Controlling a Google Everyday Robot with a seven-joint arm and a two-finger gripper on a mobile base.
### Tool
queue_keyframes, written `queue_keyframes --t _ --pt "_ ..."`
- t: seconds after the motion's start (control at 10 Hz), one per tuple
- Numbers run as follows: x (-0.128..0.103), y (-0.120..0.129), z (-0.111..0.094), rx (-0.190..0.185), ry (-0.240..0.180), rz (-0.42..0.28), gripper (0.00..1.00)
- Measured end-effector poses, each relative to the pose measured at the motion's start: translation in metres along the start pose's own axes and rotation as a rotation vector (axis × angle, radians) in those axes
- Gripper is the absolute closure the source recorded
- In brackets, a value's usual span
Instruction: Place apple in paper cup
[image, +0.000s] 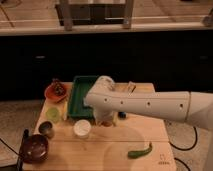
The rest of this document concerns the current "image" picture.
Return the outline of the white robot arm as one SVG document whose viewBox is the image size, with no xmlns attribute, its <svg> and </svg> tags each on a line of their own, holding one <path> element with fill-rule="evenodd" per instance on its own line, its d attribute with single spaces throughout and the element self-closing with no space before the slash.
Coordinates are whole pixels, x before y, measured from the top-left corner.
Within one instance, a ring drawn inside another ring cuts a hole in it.
<svg viewBox="0 0 213 171">
<path fill-rule="evenodd" d="M 127 112 L 176 122 L 213 132 L 213 93 L 121 92 L 109 76 L 100 76 L 86 94 L 97 122 L 109 121 L 112 112 Z"/>
</svg>

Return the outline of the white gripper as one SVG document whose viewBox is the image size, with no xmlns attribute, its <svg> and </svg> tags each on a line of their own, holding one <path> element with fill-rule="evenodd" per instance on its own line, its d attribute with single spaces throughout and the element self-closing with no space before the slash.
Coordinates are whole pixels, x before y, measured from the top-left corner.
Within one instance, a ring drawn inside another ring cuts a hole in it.
<svg viewBox="0 0 213 171">
<path fill-rule="evenodd" d="M 117 126 L 117 118 L 114 117 L 113 111 L 94 109 L 93 115 L 95 118 L 95 125 L 101 126 L 102 122 L 108 121 L 112 123 L 112 126 Z"/>
</svg>

